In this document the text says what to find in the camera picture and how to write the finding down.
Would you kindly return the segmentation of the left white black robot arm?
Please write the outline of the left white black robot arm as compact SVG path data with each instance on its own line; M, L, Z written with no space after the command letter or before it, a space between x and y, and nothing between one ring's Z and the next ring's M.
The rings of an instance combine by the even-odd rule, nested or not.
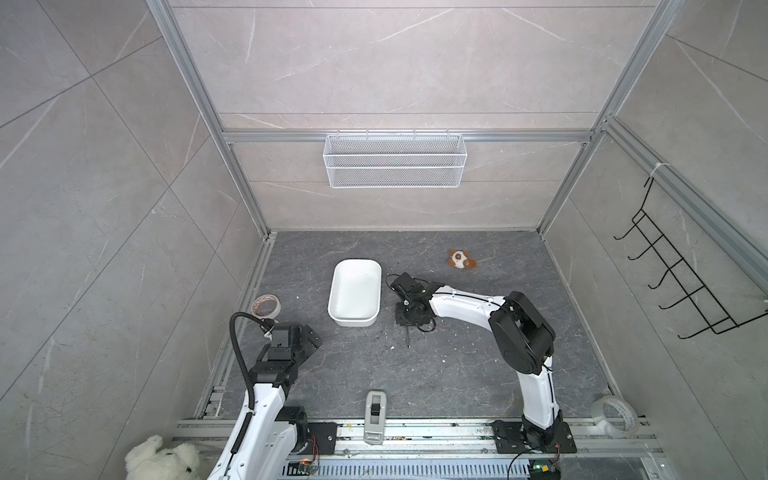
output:
M236 332L239 317L250 319L271 335L252 367L246 365ZM286 407L299 367L322 345L307 325L270 323L238 312L230 318L230 341L246 386L240 413L211 479L275 479L288 456L309 441L306 412Z

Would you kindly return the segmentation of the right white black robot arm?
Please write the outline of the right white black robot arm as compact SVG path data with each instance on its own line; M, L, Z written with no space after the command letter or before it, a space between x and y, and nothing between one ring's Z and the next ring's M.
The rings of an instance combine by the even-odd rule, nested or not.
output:
M523 398L522 438L541 450L553 444L563 425L551 372L556 334L521 292L488 296L427 282L402 273L387 287L398 295L396 323L430 332L438 318L463 321L490 331L504 361L518 375Z

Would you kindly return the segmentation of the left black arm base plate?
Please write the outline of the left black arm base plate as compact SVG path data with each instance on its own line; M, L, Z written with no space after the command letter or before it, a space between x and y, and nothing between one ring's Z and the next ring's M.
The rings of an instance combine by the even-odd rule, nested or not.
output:
M335 422L309 422L297 425L294 454L333 455L337 442L338 424Z

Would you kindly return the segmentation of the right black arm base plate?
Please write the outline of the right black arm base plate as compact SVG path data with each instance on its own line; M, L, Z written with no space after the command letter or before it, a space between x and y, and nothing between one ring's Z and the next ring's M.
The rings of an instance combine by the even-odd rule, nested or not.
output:
M527 420L495 420L490 426L499 454L517 454L525 451L545 454L577 452L570 426L560 418L556 418L548 429L541 429Z

